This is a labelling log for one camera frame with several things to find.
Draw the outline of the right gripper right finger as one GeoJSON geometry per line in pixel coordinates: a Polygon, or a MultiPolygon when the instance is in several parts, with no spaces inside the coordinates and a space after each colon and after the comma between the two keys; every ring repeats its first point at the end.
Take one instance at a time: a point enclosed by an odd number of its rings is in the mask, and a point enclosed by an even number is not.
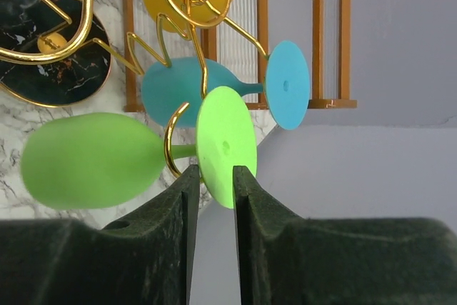
{"type": "Polygon", "coordinates": [[[305,219],[233,170],[243,304],[454,304],[456,235],[427,218],[305,219]]]}

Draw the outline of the green plastic wine glass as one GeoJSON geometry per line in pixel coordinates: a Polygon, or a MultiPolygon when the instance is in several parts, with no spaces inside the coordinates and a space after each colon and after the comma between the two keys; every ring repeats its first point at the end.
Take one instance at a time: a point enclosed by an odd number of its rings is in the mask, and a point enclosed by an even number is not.
{"type": "Polygon", "coordinates": [[[233,168],[257,167],[256,133],[249,110],[236,91],[220,86],[202,101],[195,142],[172,143],[178,120],[172,114],[164,136],[123,114],[98,112],[49,121],[27,139],[20,173],[26,190],[53,209],[102,209],[144,193],[163,169],[180,172],[175,161],[195,156],[197,181],[220,205],[234,206],[233,168]]]}

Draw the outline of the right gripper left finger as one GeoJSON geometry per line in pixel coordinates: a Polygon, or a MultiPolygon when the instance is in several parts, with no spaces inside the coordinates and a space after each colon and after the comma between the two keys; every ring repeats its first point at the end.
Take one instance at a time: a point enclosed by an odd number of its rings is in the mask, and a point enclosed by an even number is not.
{"type": "Polygon", "coordinates": [[[3,304],[187,304],[199,168],[101,230],[75,219],[1,222],[3,304]]]}

